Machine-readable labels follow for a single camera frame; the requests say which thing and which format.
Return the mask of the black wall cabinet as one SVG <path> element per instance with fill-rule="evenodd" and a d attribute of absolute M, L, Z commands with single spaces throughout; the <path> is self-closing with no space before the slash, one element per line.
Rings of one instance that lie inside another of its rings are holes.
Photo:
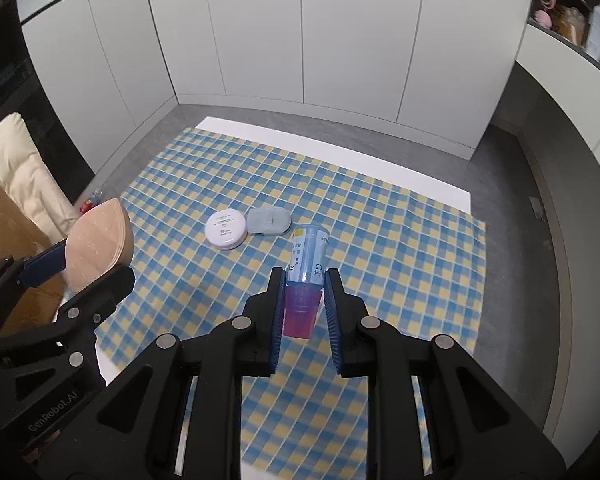
<path fill-rule="evenodd" d="M 43 162 L 75 202 L 94 178 L 94 171 L 69 138 L 47 99 L 33 68 L 18 18 L 16 0 L 0 6 L 0 121 L 18 113 Z"/>

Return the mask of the cream padded chair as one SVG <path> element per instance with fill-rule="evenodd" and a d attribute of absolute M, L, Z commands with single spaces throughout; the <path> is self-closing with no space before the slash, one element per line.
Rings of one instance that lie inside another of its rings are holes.
<path fill-rule="evenodd" d="M 43 162 L 19 113 L 0 121 L 0 187 L 52 244 L 80 218 Z"/>

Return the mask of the blue tube purple cap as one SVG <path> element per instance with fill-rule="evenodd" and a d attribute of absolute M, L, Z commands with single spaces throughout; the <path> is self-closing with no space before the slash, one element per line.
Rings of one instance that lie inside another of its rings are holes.
<path fill-rule="evenodd" d="M 283 334 L 310 339 L 320 306 L 329 232 L 322 226 L 306 224 L 294 229 L 292 251 L 286 271 Z"/>

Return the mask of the white curved counter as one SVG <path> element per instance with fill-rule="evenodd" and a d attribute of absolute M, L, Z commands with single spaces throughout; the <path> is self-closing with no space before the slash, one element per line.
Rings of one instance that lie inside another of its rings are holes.
<path fill-rule="evenodd" d="M 517 62 L 562 108 L 600 164 L 600 70 L 532 24 L 524 31 Z"/>

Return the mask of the blue yellow checkered cloth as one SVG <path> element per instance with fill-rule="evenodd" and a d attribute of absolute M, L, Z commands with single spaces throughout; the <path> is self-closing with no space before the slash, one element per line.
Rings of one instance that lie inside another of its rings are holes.
<path fill-rule="evenodd" d="M 134 235 L 133 291 L 97 332 L 117 366 L 164 333 L 209 333 L 296 270 L 294 238 L 324 233 L 335 268 L 370 314 L 407 335 L 475 348 L 486 284 L 486 225 L 410 188 L 225 134 L 186 129 L 121 193 Z M 332 362 L 326 320 L 284 338 L 271 378 L 242 384 L 242 460 L 283 479 L 361 479 L 367 385 Z"/>

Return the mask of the white round compact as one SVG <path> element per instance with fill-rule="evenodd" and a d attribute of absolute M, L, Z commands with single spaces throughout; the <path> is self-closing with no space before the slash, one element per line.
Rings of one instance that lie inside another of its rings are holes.
<path fill-rule="evenodd" d="M 233 208 L 215 211 L 204 225 L 204 236 L 208 242 L 222 250 L 238 247 L 246 235 L 246 218 L 240 211 Z"/>

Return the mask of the small bottle on floor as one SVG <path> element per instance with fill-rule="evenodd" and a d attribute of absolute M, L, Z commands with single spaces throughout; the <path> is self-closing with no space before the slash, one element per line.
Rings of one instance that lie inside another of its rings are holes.
<path fill-rule="evenodd" d="M 93 192 L 91 192 L 90 196 L 84 200 L 84 203 L 80 206 L 79 212 L 80 214 L 86 214 L 87 211 L 90 211 L 97 205 L 102 202 L 102 196 L 104 196 L 104 192 L 100 188 L 96 188 Z"/>

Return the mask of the white bottle on shelf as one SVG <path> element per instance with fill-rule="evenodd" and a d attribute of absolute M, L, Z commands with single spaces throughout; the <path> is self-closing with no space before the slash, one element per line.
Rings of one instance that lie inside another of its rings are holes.
<path fill-rule="evenodd" d="M 584 50 L 596 62 L 600 60 L 600 3 L 594 6 L 588 17 L 588 34 Z"/>

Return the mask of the white wardrobe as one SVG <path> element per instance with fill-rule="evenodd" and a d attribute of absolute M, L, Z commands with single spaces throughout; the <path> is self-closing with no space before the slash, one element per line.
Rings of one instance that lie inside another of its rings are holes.
<path fill-rule="evenodd" d="M 94 170 L 178 104 L 272 110 L 474 154 L 531 0 L 16 0 Z"/>

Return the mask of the brown box on shelf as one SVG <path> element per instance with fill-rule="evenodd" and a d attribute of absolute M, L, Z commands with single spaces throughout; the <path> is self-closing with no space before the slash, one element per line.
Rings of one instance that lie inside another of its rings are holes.
<path fill-rule="evenodd" d="M 555 6 L 550 11 L 552 29 L 572 44 L 582 47 L 584 44 L 585 16 L 577 8 Z"/>

